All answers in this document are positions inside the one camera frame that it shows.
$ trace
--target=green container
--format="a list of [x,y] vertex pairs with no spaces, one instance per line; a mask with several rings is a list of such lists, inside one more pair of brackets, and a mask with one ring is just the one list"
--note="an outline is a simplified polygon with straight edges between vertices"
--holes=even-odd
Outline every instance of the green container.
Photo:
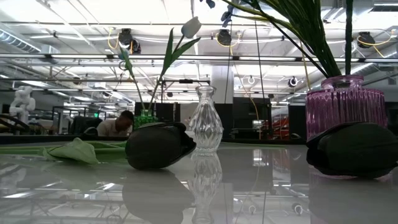
[[141,115],[136,116],[134,121],[134,129],[137,129],[144,124],[158,122],[158,120],[158,118],[152,115],[152,110],[141,110]]

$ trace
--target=pink glass vase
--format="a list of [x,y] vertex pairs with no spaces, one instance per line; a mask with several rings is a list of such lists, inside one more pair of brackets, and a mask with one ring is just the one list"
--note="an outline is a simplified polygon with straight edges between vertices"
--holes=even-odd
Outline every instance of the pink glass vase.
[[384,93],[362,87],[360,75],[341,75],[307,93],[307,139],[336,125],[364,121],[387,127]]

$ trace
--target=white robot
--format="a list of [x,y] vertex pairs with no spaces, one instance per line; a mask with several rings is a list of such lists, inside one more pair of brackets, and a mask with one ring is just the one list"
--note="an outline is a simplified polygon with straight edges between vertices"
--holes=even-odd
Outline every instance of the white robot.
[[35,110],[36,101],[30,97],[32,87],[20,86],[15,92],[14,101],[10,105],[10,115],[17,116],[20,121],[27,124],[29,112]]

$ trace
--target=dark hair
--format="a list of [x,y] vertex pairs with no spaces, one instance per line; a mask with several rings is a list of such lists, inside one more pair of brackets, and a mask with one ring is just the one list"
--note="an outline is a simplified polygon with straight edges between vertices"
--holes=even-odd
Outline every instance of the dark hair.
[[120,114],[120,116],[129,118],[130,120],[132,120],[134,122],[134,114],[131,111],[125,110]]

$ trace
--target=man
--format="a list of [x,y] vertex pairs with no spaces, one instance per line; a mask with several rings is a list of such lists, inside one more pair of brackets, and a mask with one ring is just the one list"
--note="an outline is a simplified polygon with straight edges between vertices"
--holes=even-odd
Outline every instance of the man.
[[107,119],[97,127],[98,136],[127,137],[127,130],[134,124],[132,112],[123,111],[116,119]]

